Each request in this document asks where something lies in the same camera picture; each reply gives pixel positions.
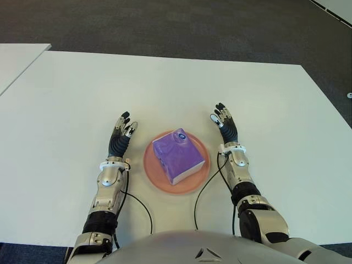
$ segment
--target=gray carpet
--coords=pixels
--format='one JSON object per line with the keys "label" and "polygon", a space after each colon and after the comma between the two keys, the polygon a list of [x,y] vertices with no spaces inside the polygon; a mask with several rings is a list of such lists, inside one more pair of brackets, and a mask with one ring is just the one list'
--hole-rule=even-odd
{"label": "gray carpet", "polygon": [[[352,126],[352,30],[309,0],[1,0],[1,42],[301,64]],[[351,244],[326,247],[352,257]],[[60,263],[64,251],[4,244],[0,262]]]}

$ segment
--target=triangle logo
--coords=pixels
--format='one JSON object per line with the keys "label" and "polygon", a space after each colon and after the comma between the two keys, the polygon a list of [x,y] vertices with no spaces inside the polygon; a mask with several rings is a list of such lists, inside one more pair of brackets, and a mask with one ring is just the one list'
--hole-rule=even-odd
{"label": "triangle logo", "polygon": [[214,251],[210,250],[209,248],[201,248],[196,255],[196,260],[199,262],[220,262],[222,258],[219,254],[215,253]]}

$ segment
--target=plate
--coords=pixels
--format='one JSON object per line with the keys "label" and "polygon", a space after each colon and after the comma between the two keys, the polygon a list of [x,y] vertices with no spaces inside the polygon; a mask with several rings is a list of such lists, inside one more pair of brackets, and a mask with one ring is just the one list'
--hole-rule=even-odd
{"label": "plate", "polygon": [[205,163],[198,172],[188,176],[186,179],[180,181],[176,185],[171,185],[165,171],[161,167],[160,161],[154,154],[153,140],[158,139],[172,131],[173,130],[170,130],[157,135],[148,144],[143,158],[144,170],[149,180],[158,189],[169,194],[187,194],[198,189],[208,178],[210,171],[210,157],[208,150],[205,148],[204,144],[196,136],[186,132],[192,143],[196,146],[202,157],[205,159]]}

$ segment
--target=small box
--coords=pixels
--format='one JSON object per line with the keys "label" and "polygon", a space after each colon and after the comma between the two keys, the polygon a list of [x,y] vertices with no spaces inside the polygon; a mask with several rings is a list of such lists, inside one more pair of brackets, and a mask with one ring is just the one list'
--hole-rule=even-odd
{"label": "small box", "polygon": [[198,172],[205,163],[182,128],[154,140],[153,150],[172,185]]}

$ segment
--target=wire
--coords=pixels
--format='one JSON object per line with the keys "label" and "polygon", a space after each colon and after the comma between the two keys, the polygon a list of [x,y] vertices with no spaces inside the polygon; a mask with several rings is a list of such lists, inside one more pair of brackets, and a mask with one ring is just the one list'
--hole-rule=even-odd
{"label": "wire", "polygon": [[124,193],[124,194],[127,194],[127,195],[129,195],[129,196],[131,196],[131,197],[133,197],[134,199],[136,199],[143,207],[144,207],[144,209],[147,211],[147,213],[148,213],[148,216],[149,216],[149,220],[150,220],[150,234],[153,234],[153,220],[152,220],[152,217],[151,217],[151,215],[150,215],[150,213],[149,213],[149,210],[148,210],[148,208],[144,205],[144,203],[141,201],[141,200],[139,200],[136,196],[134,196],[133,194],[129,194],[128,192],[124,192],[124,191],[121,191],[122,193]]}
{"label": "wire", "polygon": [[224,175],[221,172],[220,165],[219,165],[219,156],[220,156],[220,154],[218,153],[218,157],[216,159],[216,163],[218,164],[218,171],[220,172],[221,178],[224,180],[224,182],[225,182],[225,184],[227,186],[227,189],[229,189],[230,193],[232,193],[230,185],[227,183],[227,181],[225,180]]}
{"label": "wire", "polygon": [[235,235],[235,219],[236,219],[236,206],[233,206],[232,214],[232,234]]}
{"label": "wire", "polygon": [[113,237],[114,237],[114,242],[115,242],[116,249],[119,249],[119,248],[120,248],[120,245],[119,245],[119,243],[117,242],[116,231],[113,233]]}
{"label": "wire", "polygon": [[196,219],[196,209],[197,209],[197,203],[198,203],[198,199],[201,195],[201,193],[203,192],[203,190],[205,189],[205,187],[208,185],[208,183],[216,176],[216,174],[218,174],[219,171],[221,171],[221,169],[226,165],[227,161],[229,160],[229,157],[227,156],[226,157],[226,160],[224,162],[224,165],[219,167],[219,170],[216,171],[212,177],[210,177],[210,179],[207,181],[207,183],[203,186],[203,188],[200,190],[198,196],[197,196],[197,200],[196,200],[196,203],[194,204],[194,212],[193,212],[193,217],[194,217],[194,223],[196,225],[196,230],[198,230],[198,225],[197,225],[197,219]]}
{"label": "wire", "polygon": [[[126,201],[126,197],[127,197],[127,191],[128,191],[128,185],[129,185],[129,179],[130,179],[130,174],[129,174],[129,171],[127,171],[127,175],[126,175],[126,189],[125,189],[125,195],[123,196],[123,199],[122,199],[122,202],[121,202],[121,205],[120,205],[120,208],[119,210],[117,211],[117,214],[116,214],[116,221],[117,221],[117,218],[119,217],[120,213],[121,213],[121,210],[122,210],[122,207],[123,205],[125,204],[125,201]],[[115,242],[115,246],[117,249],[120,248],[120,245],[119,243],[117,242],[117,238],[116,238],[116,229],[114,230],[114,233],[113,233],[113,238],[114,238],[114,242]]]}

